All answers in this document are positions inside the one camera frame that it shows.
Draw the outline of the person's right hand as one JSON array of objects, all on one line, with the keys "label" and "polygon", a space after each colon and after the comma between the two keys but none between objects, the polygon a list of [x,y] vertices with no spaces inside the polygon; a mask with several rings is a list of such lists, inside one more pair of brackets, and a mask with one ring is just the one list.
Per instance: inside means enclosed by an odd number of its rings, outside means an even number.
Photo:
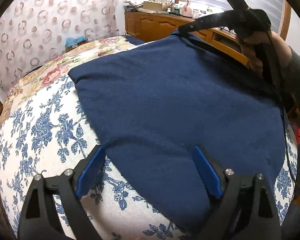
[{"label": "person's right hand", "polygon": [[281,69],[287,68],[292,51],[284,39],[274,31],[256,31],[248,38],[236,35],[236,42],[240,45],[243,55],[248,59],[250,68],[259,76],[263,74],[263,51],[269,48],[275,50]]}]

